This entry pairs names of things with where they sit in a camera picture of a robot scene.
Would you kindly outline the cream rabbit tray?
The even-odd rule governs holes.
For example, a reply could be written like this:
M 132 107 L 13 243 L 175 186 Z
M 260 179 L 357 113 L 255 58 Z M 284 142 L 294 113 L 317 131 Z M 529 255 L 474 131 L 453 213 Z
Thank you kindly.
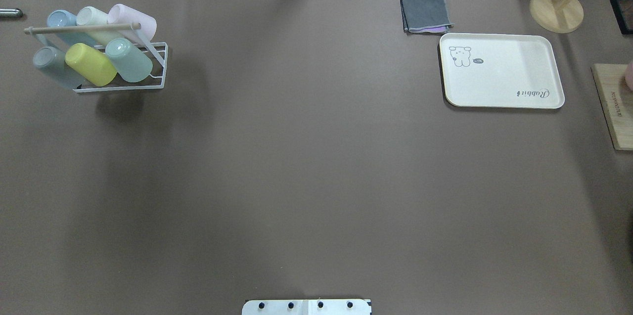
M 445 98 L 455 107 L 558 109 L 565 102 L 546 38 L 447 33 L 439 51 Z

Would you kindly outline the green cup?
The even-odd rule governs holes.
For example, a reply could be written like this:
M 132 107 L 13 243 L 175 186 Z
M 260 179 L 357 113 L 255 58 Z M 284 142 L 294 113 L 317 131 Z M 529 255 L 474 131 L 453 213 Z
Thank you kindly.
M 138 83 L 152 72 L 151 59 L 126 38 L 115 38 L 109 42 L 104 53 L 128 83 Z

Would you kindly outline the yellow cup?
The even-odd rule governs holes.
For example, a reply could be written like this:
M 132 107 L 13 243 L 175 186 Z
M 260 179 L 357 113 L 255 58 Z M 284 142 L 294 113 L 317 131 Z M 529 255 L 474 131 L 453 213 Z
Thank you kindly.
M 65 53 L 65 63 L 95 87 L 104 87 L 117 76 L 106 54 L 84 43 L 75 43 Z

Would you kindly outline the pink cup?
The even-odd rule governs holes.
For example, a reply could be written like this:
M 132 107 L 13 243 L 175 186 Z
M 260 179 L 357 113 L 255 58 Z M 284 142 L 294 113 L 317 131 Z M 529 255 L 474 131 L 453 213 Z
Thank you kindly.
M 108 24 L 131 23 L 140 23 L 140 31 L 147 39 L 152 40 L 157 30 L 157 22 L 154 17 L 120 3 L 115 4 L 108 11 Z

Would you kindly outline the cream cup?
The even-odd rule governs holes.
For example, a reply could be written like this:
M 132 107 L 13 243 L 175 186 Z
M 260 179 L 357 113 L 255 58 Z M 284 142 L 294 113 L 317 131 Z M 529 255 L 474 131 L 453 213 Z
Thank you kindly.
M 104 26 L 108 24 L 108 14 L 93 6 L 82 8 L 76 15 L 77 26 Z M 123 38 L 118 31 L 88 31 L 91 38 L 101 46 L 106 46 L 111 40 Z

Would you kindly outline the grey cup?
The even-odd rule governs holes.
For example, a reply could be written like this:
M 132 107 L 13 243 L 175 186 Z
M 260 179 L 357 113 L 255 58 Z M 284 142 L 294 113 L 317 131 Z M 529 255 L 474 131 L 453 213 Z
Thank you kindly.
M 32 58 L 33 66 L 66 90 L 81 87 L 85 78 L 66 65 L 65 53 L 53 46 L 41 47 Z

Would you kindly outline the blue cup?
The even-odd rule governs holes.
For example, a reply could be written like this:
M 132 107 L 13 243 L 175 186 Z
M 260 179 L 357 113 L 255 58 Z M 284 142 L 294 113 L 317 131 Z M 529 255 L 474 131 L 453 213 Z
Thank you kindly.
M 65 9 L 57 9 L 48 15 L 46 24 L 48 27 L 75 27 L 77 26 L 77 16 Z M 72 46 L 76 43 L 84 43 L 88 46 L 99 45 L 88 33 L 56 33 L 56 35 L 68 46 Z

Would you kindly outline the grey folded cloth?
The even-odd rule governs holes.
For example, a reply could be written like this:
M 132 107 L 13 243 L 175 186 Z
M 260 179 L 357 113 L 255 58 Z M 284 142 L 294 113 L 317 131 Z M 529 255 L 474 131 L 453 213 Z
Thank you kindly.
M 446 0 L 400 0 L 403 31 L 410 34 L 445 34 L 450 31 Z

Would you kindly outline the wooden mug tree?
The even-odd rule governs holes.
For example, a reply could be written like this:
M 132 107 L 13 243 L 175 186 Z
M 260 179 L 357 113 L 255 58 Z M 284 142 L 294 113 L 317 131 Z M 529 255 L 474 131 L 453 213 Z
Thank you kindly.
M 584 19 L 579 0 L 530 0 L 529 11 L 541 27 L 558 34 L 575 31 Z

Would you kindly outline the wooden cutting board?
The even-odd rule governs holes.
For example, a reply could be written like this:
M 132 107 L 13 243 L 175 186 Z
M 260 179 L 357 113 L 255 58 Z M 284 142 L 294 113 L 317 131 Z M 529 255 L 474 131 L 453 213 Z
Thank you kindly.
M 632 64 L 595 63 L 591 71 L 614 149 L 632 151 Z

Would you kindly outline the dark wooden box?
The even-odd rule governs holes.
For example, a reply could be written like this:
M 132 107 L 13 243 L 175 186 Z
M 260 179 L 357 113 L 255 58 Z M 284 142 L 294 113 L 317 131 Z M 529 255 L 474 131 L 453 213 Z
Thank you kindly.
M 633 34 L 633 0 L 609 0 L 622 34 Z

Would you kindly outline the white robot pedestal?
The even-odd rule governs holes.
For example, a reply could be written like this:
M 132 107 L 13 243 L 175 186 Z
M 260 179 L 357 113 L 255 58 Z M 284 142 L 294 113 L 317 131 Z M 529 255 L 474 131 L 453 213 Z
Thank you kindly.
M 372 315 L 366 299 L 251 300 L 242 306 L 242 315 Z

